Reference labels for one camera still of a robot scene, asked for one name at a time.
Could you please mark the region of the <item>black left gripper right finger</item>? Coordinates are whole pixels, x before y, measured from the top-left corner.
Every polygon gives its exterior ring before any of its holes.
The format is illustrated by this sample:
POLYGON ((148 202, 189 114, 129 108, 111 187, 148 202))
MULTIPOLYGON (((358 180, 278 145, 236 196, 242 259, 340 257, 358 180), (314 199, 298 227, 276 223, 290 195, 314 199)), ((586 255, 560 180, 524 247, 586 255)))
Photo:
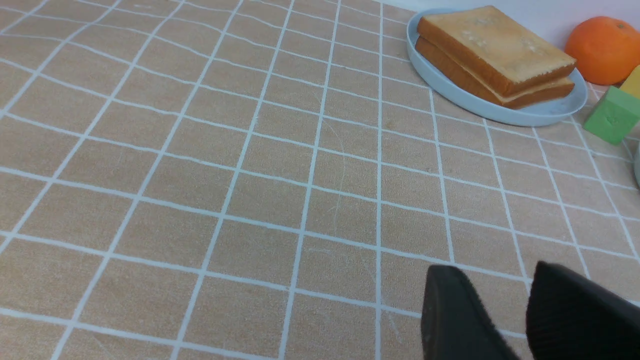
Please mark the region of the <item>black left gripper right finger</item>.
POLYGON ((537 360, 637 360, 638 306, 558 263, 540 260, 526 307, 537 360))

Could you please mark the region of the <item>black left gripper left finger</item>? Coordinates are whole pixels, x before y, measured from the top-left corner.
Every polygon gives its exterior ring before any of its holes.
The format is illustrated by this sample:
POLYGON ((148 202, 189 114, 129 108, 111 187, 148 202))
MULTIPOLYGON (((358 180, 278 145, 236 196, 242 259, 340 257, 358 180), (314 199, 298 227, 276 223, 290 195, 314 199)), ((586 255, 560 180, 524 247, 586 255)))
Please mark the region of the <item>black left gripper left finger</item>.
POLYGON ((423 293, 425 360, 518 360, 494 326, 475 287, 451 265, 430 265, 423 293))

